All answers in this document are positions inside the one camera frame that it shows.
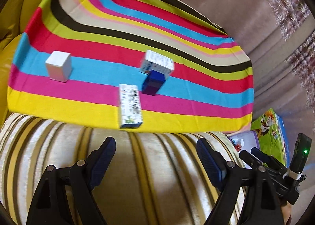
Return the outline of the person's right hand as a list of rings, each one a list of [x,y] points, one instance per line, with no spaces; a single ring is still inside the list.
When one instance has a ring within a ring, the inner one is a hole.
[[[284,224],[290,224],[292,220],[292,205],[289,202],[286,202],[281,205],[281,211],[283,214]]]

